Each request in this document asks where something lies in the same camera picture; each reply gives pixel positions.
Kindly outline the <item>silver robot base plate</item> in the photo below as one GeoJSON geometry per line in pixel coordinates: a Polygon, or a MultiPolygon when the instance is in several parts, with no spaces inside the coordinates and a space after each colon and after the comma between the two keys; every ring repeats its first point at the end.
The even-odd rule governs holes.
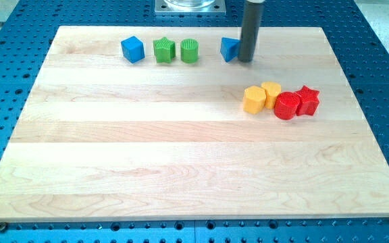
{"type": "Polygon", "coordinates": [[[225,14],[225,0],[154,0],[156,14],[225,14]]]}

